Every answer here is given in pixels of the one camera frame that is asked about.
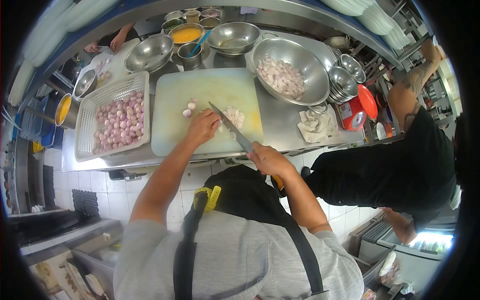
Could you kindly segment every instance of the red kitchen scale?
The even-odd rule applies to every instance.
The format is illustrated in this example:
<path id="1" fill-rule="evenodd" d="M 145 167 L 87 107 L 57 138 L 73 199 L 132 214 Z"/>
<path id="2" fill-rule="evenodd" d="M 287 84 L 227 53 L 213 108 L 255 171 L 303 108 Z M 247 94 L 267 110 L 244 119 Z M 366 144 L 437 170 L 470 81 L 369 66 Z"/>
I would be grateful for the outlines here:
<path id="1" fill-rule="evenodd" d="M 338 106 L 342 118 L 342 126 L 345 130 L 360 130 L 369 116 L 376 119 L 378 109 L 370 91 L 362 84 L 358 85 L 359 94 L 347 103 Z"/>

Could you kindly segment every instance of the orange knife handle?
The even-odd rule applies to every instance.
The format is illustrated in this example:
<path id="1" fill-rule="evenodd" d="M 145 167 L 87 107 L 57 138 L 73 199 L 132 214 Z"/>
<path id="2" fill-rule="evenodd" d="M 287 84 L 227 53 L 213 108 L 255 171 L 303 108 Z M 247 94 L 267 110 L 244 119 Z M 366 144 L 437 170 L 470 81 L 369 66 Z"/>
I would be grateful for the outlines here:
<path id="1" fill-rule="evenodd" d="M 284 188 L 284 186 L 283 186 L 283 181 L 280 179 L 280 177 L 277 176 L 277 175 L 272 175 L 272 178 L 275 179 L 275 181 L 278 185 L 278 189 L 282 190 Z"/>

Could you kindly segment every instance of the gray t-shirt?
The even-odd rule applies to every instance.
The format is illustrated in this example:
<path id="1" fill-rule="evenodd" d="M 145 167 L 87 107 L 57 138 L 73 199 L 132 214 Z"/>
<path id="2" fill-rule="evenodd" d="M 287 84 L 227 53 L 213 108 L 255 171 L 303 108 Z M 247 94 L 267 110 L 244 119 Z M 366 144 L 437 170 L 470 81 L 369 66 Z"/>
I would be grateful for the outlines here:
<path id="1" fill-rule="evenodd" d="M 360 299 L 360 269 L 336 235 L 301 229 L 328 290 L 312 299 Z M 174 299 L 173 258 L 182 238 L 154 221 L 129 224 L 113 276 L 115 299 Z M 251 300 L 258 295 L 287 300 L 312 294 L 297 248 L 281 226 L 211 211 L 200 220 L 195 242 L 193 299 Z"/>

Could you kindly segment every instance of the hand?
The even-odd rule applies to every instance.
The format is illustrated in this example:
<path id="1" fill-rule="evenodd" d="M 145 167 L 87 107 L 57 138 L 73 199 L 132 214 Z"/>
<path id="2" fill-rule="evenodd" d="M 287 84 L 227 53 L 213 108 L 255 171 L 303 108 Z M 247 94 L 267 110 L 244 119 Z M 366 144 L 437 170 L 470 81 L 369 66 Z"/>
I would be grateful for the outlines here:
<path id="1" fill-rule="evenodd" d="M 440 53 L 431 40 L 426 40 L 422 43 L 421 52 L 426 60 L 429 60 L 433 62 L 434 65 L 438 66 L 441 60 Z"/>
<path id="2" fill-rule="evenodd" d="M 120 47 L 125 43 L 127 35 L 119 32 L 116 37 L 113 38 L 112 42 L 110 43 L 110 49 L 113 51 L 113 53 L 117 53 L 118 50 L 120 50 Z"/>
<path id="3" fill-rule="evenodd" d="M 381 210 L 383 210 L 384 212 L 391 212 L 393 211 L 390 207 L 378 207 L 380 208 Z"/>
<path id="4" fill-rule="evenodd" d="M 213 110 L 203 110 L 190 123 L 185 136 L 186 142 L 192 143 L 195 148 L 207 142 L 214 137 L 221 119 Z"/>
<path id="5" fill-rule="evenodd" d="M 96 42 L 93 42 L 92 44 L 88 45 L 87 47 L 84 48 L 86 52 L 100 52 L 100 49 L 98 49 L 98 45 Z"/>
<path id="6" fill-rule="evenodd" d="M 262 173 L 283 177 L 290 171 L 296 172 L 292 163 L 274 148 L 263 146 L 259 142 L 253 142 L 252 146 L 255 152 L 247 153 L 247 157 Z"/>

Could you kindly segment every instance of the tattoo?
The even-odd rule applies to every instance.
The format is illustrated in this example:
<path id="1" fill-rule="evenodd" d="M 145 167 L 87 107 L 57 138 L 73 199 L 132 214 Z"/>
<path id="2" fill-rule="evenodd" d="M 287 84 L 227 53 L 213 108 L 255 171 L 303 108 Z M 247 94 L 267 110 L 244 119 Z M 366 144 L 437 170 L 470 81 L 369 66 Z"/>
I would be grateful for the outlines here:
<path id="1" fill-rule="evenodd" d="M 432 67 L 433 62 L 430 60 L 425 61 L 418 67 L 410 70 L 407 75 L 401 80 L 402 84 L 406 89 L 410 89 L 415 95 L 421 91 L 423 87 L 423 80 L 427 76 Z"/>
<path id="2" fill-rule="evenodd" d="M 407 132 L 407 130 L 410 128 L 410 125 L 412 125 L 412 122 L 415 119 L 415 116 L 417 115 L 418 111 L 420 110 L 420 107 L 421 107 L 420 103 L 417 102 L 412 112 L 405 115 L 405 120 L 403 122 L 403 131 Z"/>

